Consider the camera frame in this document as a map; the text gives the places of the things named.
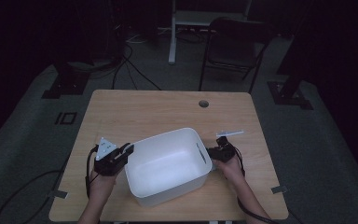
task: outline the dark background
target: dark background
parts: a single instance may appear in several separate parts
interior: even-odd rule
[[[243,1],[178,1],[178,8],[238,11]],[[33,79],[54,61],[120,54],[118,24],[149,38],[170,26],[171,1],[0,1],[0,127]],[[294,36],[280,74],[314,84],[358,161],[358,0],[254,1],[250,20]]]

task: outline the gray carpet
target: gray carpet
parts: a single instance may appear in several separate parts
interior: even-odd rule
[[[196,38],[193,35],[180,35]],[[131,62],[165,91],[196,91],[204,44],[178,41],[176,64],[168,65],[170,39],[157,43],[130,43]],[[277,37],[266,52],[252,97],[268,148],[291,211],[304,223],[358,223],[358,166],[317,89],[303,82],[300,89],[314,110],[294,105],[275,105],[267,81],[285,81],[276,75],[290,40]],[[249,79],[221,76],[209,71],[205,91],[247,91]],[[114,72],[93,73],[83,95],[41,99],[57,76],[53,66],[36,77],[0,130],[0,207],[8,197],[32,178],[60,170],[73,143],[90,96],[97,89],[111,89]],[[117,73],[116,89],[155,87],[129,65]],[[77,113],[73,124],[57,123],[60,113]],[[37,179],[22,190],[0,214],[0,223],[22,223],[47,199],[58,173]],[[52,199],[30,223],[52,223],[48,219]],[[280,223],[299,223],[292,215]]]

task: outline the table top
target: table top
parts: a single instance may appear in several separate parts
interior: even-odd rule
[[[209,103],[199,106],[199,101]],[[288,211],[252,97],[248,93],[209,91],[95,91],[83,118],[49,217],[76,221],[88,201],[84,177],[90,150],[101,137],[122,146],[181,128],[193,128],[206,147],[217,146],[216,133],[244,130],[228,137],[243,156],[246,180],[258,201],[274,219]],[[125,172],[117,177],[101,221],[202,221],[244,220],[232,187],[218,170],[208,174],[204,185],[183,196],[153,207],[142,207],[131,194]]]

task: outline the white plastic bin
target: white plastic bin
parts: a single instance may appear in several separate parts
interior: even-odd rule
[[[212,161],[197,132],[184,128],[134,143],[125,166],[141,206],[166,202],[201,187]]]

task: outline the black metal base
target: black metal base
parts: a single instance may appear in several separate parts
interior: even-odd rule
[[[267,84],[276,105],[299,105],[301,109],[313,110],[310,101],[304,98],[301,90],[297,90],[293,96],[284,97],[281,95],[281,89],[284,83],[267,82]]]
[[[81,95],[86,88],[90,74],[73,73],[71,80],[58,75],[50,90],[45,91],[42,99],[59,99],[61,95]]]

